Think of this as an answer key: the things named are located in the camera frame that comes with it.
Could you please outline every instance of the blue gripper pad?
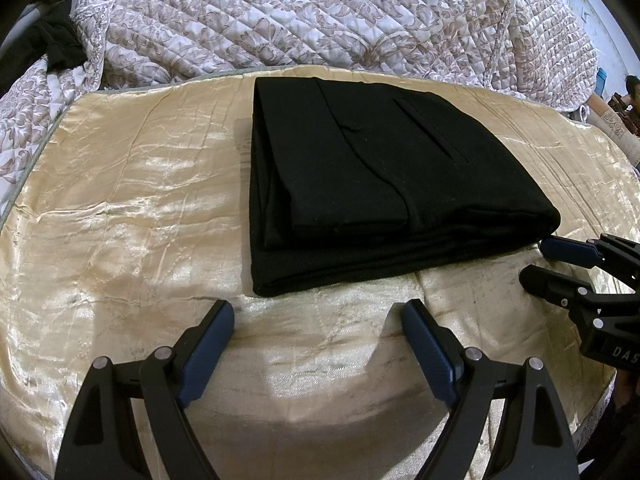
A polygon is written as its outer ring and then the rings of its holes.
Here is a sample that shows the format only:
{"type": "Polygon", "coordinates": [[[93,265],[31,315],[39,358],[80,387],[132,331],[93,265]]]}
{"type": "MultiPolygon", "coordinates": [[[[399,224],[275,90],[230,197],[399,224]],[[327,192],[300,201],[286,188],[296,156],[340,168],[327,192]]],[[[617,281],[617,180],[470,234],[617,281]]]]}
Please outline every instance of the blue gripper pad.
{"type": "Polygon", "coordinates": [[[436,399],[452,410],[458,403],[455,370],[431,330],[410,301],[402,308],[402,330],[436,399]]]}
{"type": "Polygon", "coordinates": [[[543,238],[539,247],[542,255],[548,260],[558,260],[587,269],[597,266],[602,261],[602,255],[594,244],[569,238],[543,238]]]}
{"type": "Polygon", "coordinates": [[[184,365],[182,388],[177,395],[183,408],[204,393],[218,359],[234,331],[234,322],[234,308],[225,301],[184,365]]]}

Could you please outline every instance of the white quilt with brown pattern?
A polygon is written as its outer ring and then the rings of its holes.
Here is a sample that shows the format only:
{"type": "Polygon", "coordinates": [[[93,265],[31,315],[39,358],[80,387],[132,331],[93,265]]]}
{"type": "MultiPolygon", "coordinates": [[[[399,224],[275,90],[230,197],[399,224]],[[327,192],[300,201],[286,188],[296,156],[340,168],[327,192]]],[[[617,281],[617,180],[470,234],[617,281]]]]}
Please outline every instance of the white quilt with brown pattern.
{"type": "Polygon", "coordinates": [[[596,52],[561,0],[113,1],[110,88],[324,64],[483,86],[567,111],[594,87],[596,52]]]}
{"type": "Polygon", "coordinates": [[[81,66],[49,71],[44,55],[0,98],[0,229],[56,120],[100,87],[111,3],[76,6],[70,15],[87,56],[81,66]]]}

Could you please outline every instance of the gold satin sheet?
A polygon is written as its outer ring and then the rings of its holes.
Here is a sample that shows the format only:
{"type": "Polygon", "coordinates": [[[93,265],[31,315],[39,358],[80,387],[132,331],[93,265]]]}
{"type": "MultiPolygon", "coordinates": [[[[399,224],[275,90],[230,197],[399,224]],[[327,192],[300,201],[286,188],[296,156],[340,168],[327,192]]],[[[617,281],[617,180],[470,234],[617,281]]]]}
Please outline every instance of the gold satin sheet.
{"type": "MultiPolygon", "coordinates": [[[[187,415],[222,480],[412,480],[446,411],[392,308],[410,298],[493,359],[542,358],[575,430],[612,370],[580,356],[565,311],[522,290],[522,267],[549,265],[535,246],[254,297],[248,186],[261,76],[436,92],[515,154],[560,210],[559,235],[640,239],[640,186],[613,142],[497,92],[300,66],[88,94],[51,137],[0,234],[0,422],[16,447],[52,473],[92,359],[142,359],[171,345],[215,298],[233,304],[236,331],[187,415]]],[[[599,292],[621,290],[597,269],[589,275],[599,292]]],[[[151,471],[166,478],[139,401],[135,410],[151,471]]],[[[498,420],[495,408],[470,479],[482,476],[498,420]]]]}

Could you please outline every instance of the black clothing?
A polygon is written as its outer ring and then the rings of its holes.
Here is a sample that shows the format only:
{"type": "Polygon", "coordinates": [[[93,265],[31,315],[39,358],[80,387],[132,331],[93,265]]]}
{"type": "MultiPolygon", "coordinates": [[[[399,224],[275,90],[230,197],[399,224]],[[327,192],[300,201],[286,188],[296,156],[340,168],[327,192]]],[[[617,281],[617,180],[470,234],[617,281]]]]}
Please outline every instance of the black clothing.
{"type": "Polygon", "coordinates": [[[48,71],[82,65],[86,54],[69,19],[71,0],[40,18],[9,47],[0,60],[0,97],[44,54],[48,71]]]}
{"type": "Polygon", "coordinates": [[[558,210],[474,118],[433,93],[258,78],[254,291],[395,276],[515,250],[558,210]]]}

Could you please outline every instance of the black trousers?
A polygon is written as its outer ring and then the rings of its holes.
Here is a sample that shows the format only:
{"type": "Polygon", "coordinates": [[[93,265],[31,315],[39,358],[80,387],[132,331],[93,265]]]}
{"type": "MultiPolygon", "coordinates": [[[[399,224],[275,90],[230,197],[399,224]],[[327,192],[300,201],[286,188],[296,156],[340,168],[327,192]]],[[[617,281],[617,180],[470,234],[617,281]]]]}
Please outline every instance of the black trousers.
{"type": "Polygon", "coordinates": [[[560,223],[509,150],[443,98],[316,78],[256,80],[249,212],[262,296],[503,253],[560,223]]]}

